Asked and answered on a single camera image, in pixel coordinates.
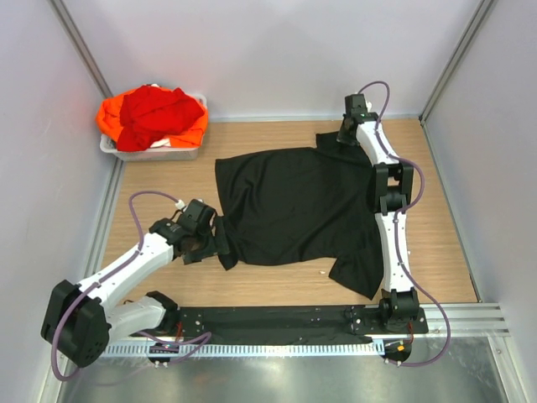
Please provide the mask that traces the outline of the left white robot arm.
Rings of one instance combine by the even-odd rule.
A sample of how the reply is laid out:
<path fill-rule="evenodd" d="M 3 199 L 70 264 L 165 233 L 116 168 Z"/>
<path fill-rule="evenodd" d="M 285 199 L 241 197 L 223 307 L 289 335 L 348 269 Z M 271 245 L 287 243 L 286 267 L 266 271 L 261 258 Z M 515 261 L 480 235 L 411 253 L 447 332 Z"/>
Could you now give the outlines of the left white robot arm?
<path fill-rule="evenodd" d="M 63 354 L 82 369 L 119 339 L 142 331 L 167 336 L 177 328 L 180 309 L 159 291 L 123 302 L 135 286 L 175 259 L 194 264 L 228 254 L 223 218 L 214 208 L 196 199 L 176 206 L 177 218 L 155 222 L 133 248 L 104 269 L 75 284 L 62 280 L 54 287 L 40 332 L 53 357 Z"/>

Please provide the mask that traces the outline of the black t shirt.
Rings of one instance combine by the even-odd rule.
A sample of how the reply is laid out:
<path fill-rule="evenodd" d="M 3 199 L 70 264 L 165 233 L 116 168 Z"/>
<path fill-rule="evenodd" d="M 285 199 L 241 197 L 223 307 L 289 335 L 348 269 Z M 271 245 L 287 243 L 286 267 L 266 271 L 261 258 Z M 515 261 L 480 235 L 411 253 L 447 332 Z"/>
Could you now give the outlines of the black t shirt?
<path fill-rule="evenodd" d="M 378 225 L 367 202 L 373 173 L 359 146 L 316 135 L 314 147 L 265 150 L 219 159 L 216 188 L 228 254 L 262 266 L 333 258 L 329 276 L 371 299 L 383 279 Z"/>

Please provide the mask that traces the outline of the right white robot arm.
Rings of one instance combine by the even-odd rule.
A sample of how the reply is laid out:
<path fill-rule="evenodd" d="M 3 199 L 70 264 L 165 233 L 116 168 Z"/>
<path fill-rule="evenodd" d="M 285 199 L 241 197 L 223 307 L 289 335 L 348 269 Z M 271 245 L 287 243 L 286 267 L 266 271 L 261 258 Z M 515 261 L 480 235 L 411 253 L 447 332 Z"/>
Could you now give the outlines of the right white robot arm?
<path fill-rule="evenodd" d="M 362 93 L 346 96 L 344 104 L 337 141 L 361 147 L 373 166 L 367 202 L 378 225 L 384 269 L 381 300 L 373 317 L 382 332 L 412 332 L 413 322 L 419 319 L 420 303 L 408 276 L 405 231 L 414 166 L 396 154 L 383 132 L 379 115 L 371 110 Z"/>

